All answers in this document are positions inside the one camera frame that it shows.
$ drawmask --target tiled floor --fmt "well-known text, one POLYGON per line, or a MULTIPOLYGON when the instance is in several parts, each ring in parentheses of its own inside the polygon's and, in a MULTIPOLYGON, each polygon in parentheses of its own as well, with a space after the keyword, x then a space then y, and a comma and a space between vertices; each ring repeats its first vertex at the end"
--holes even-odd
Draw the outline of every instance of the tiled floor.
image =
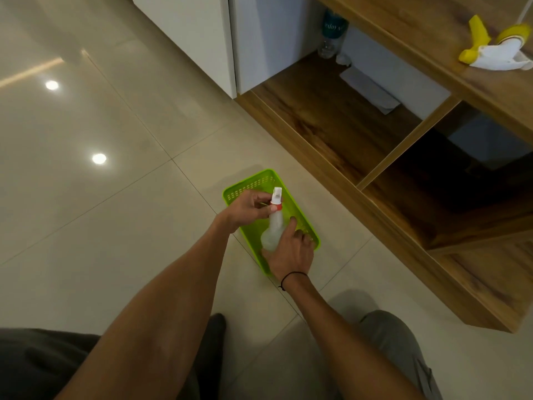
MULTIPOLYGON (((445 398, 531 397, 531 318, 513 336, 459 322, 127 0, 0 0, 0 51, 1 326, 102 333, 226 186, 269 167, 321 236, 311 279, 346 318, 403 318, 445 398)), ((294 303, 245 247, 230 239, 215 296, 224 397, 329 398, 294 303)))

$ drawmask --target finger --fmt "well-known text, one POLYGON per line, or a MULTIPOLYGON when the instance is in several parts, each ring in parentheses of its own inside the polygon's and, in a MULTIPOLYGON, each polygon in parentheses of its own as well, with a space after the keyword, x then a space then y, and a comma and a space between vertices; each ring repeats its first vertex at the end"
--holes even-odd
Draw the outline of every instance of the finger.
POLYGON ((272 194, 269 194, 268 192, 263 192, 263 191, 254 190, 253 197, 254 197, 254 203, 257 203, 257 202, 268 203, 272 200, 272 194))
POLYGON ((294 235, 294 231, 296 230, 296 225, 298 222, 296 221, 296 218, 294 216, 291 216, 289 224, 283 231, 283 234, 281 235, 281 238, 290 238, 294 235))
POLYGON ((261 248, 261 255, 263 257, 265 257, 265 260, 268 261, 270 259, 270 256, 272 255, 272 253, 270 251, 267 251, 266 249, 264 248, 261 248))
POLYGON ((263 206, 260 209, 256 209, 257 219, 266 219, 268 216, 273 214, 278 208, 276 205, 263 206))

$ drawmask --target black thread bracelet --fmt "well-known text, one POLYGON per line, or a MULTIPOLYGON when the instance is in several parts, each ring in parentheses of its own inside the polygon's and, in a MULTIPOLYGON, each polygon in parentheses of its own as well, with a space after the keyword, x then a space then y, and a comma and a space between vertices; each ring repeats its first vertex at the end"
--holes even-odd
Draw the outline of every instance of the black thread bracelet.
POLYGON ((305 272, 302 272, 302 271, 292 271, 292 272, 289 272, 287 275, 285 275, 285 277, 281 280, 280 284, 279 284, 279 288, 281 288, 282 291, 286 292, 286 290, 283 288, 283 281, 290 275, 290 274, 302 274, 302 275, 305 275, 307 276, 307 274, 305 272))

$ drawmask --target green plastic basket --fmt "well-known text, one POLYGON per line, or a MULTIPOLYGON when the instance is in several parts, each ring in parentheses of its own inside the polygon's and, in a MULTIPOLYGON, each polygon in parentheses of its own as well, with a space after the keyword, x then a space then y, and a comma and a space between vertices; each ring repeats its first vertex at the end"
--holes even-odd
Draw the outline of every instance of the green plastic basket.
MULTIPOLYGON (((240 195, 241 192, 244 191, 244 189, 257 189, 259 191, 272 193, 274 191, 274 187, 283 188, 281 196, 283 198, 283 217, 285 222, 287 223, 291 216, 296 217, 296 220, 298 221, 297 228, 302 229, 303 232, 308 233, 311 236, 315 242, 315 250, 317 250, 320 247, 320 239, 318 238, 318 235, 309 221, 305 218, 305 215, 294 201, 289 190, 287 187, 285 187, 285 184, 283 184, 283 181, 281 181, 278 174, 276 174, 276 171, 272 169, 265 169, 255 175, 252 175, 246 180, 240 181, 235 185, 226 188, 222 193, 222 197, 224 198, 226 204, 229 205, 237 198, 237 196, 240 195)), ((259 267, 262 269, 263 273, 265 275, 272 275, 270 273, 270 268, 267 261, 264 259, 263 255, 261 255, 261 235, 263 234, 263 231, 268 228, 268 225, 268 219, 261 219, 248 226, 243 226, 240 228, 240 231, 252 249, 255 260, 259 264, 259 267)))

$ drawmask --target spray bottle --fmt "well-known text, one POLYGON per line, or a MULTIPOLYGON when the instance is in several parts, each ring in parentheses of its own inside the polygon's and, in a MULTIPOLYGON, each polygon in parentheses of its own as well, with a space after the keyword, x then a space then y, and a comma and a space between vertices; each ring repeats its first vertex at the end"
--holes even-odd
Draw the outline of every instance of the spray bottle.
POLYGON ((279 239, 281 238, 281 235, 285 229, 283 212, 281 210, 281 188, 274 188, 274 193, 272 194, 272 201, 270 201, 270 204, 276 205, 278 210, 269 216, 270 224, 268 229, 266 229, 261 235, 261 244, 267 251, 274 251, 278 246, 279 239))

